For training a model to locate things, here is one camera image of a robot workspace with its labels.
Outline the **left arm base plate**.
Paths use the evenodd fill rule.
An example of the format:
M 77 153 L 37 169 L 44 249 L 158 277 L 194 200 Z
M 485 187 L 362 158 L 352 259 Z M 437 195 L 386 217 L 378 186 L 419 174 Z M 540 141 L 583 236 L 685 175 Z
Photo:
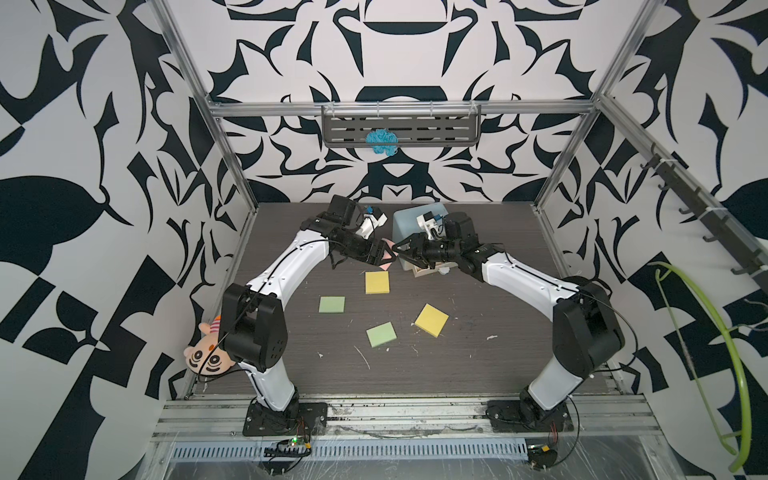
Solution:
M 314 434 L 325 428 L 328 407 L 324 402 L 292 400 L 285 410 L 276 411 L 253 399 L 248 405 L 242 435 L 264 437 Z

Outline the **yellow sticky note pad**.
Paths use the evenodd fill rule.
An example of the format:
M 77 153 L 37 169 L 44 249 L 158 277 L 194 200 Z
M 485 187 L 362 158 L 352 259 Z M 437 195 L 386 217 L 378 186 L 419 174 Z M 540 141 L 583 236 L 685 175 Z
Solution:
M 388 271 L 365 273 L 365 293 L 367 295 L 388 294 L 389 292 L 390 280 Z

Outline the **light blue drawer box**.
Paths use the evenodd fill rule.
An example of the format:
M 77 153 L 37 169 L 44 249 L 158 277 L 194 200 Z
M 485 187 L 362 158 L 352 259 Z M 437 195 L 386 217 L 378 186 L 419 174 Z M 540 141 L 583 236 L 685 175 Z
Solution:
M 420 232 L 421 227 L 418 225 L 417 217 L 427 212 L 446 215 L 448 210 L 441 203 L 431 203 L 396 211 L 393 214 L 392 240 L 399 242 L 413 233 Z

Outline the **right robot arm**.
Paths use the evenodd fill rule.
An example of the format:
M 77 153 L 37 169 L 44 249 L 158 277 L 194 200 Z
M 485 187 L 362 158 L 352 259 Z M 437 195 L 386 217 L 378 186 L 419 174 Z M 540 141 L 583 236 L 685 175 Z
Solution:
M 598 368 L 626 345 L 606 291 L 551 277 L 475 235 L 431 240 L 425 233 L 395 244 L 399 257 L 420 268 L 454 263 L 463 273 L 526 302 L 552 325 L 552 357 L 520 395 L 521 417 L 539 422 L 564 404 Z

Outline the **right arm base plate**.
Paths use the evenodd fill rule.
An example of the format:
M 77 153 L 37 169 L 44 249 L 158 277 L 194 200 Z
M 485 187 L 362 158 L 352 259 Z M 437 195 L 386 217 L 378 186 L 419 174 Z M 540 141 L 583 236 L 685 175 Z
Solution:
M 542 409 L 534 400 L 489 400 L 485 416 L 494 432 L 570 432 L 574 422 L 565 401 L 551 410 Z

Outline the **cream drawer tray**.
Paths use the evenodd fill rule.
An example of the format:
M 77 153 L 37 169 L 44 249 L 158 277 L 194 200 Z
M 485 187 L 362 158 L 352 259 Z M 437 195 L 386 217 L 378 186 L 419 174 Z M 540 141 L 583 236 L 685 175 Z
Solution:
M 424 277 L 427 275 L 437 274 L 447 275 L 453 268 L 456 268 L 455 262 L 438 262 L 433 268 L 422 268 L 416 265 L 411 265 L 411 271 L 415 278 Z

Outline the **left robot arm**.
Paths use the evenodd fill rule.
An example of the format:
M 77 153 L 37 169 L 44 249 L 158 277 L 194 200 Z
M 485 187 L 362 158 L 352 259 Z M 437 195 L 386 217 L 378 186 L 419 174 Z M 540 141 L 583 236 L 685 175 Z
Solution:
M 263 409 L 285 414 L 298 403 L 283 353 L 288 344 L 284 307 L 311 271 L 337 252 L 348 259 L 379 266 L 388 244 L 375 237 L 386 214 L 370 208 L 350 227 L 325 212 L 302 223 L 286 250 L 262 274 L 225 291 L 219 349 L 244 370 Z

